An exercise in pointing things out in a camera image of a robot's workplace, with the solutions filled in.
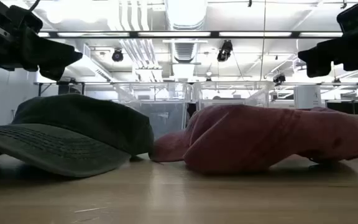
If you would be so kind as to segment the black frame bar with lights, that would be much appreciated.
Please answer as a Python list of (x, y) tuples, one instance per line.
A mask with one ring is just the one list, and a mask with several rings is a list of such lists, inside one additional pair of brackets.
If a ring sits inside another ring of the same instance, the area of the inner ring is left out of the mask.
[(331, 39), (330, 31), (46, 31), (48, 39)]

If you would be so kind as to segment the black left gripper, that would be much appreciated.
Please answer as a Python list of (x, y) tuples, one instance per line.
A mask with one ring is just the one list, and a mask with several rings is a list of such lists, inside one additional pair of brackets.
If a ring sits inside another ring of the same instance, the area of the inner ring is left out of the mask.
[(39, 1), (30, 9), (8, 7), (0, 1), (0, 68), (39, 70), (41, 76), (59, 81), (65, 68), (83, 54), (72, 45), (38, 36), (43, 23), (32, 11)]

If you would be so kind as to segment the clear plastic container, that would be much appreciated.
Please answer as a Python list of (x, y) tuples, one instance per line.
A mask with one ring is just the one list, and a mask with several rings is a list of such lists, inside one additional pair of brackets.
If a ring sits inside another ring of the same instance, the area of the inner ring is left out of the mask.
[(116, 83), (118, 102), (149, 117), (154, 138), (185, 128), (191, 85), (181, 82)]
[(193, 84), (192, 102), (202, 110), (213, 105), (249, 105), (268, 107), (272, 82), (198, 82)]

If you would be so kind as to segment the faded red cap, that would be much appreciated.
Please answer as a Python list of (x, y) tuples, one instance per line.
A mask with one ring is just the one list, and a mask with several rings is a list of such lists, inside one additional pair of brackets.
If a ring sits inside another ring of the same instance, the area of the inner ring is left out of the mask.
[(358, 114), (327, 108), (214, 105), (154, 143), (155, 162), (183, 161), (204, 174), (267, 170), (292, 156), (318, 164), (358, 158)]

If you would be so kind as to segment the white round pillar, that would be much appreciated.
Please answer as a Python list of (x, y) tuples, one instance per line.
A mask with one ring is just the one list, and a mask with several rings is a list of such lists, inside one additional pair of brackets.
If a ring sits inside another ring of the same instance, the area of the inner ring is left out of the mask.
[(297, 109), (310, 109), (321, 106), (321, 89), (319, 85), (302, 85), (294, 87), (294, 102)]

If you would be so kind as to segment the silver ceiling air duct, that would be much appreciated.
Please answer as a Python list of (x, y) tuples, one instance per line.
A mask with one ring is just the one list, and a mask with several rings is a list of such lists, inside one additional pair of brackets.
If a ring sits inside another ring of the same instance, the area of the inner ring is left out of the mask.
[(207, 0), (164, 0), (170, 30), (202, 30)]

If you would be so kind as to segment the small black ceiling fixture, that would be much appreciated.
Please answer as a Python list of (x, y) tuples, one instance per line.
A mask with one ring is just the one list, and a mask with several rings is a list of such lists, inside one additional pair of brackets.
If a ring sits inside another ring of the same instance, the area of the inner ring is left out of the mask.
[(286, 76), (283, 73), (275, 75), (272, 81), (276, 86), (281, 85), (283, 82), (286, 82)]

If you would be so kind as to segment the dark green cap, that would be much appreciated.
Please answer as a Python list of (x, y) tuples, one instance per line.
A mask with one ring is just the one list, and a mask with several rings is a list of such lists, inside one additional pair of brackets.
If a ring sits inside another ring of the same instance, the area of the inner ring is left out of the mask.
[(0, 155), (66, 177), (109, 172), (153, 148), (146, 115), (84, 95), (32, 98), (0, 125)]

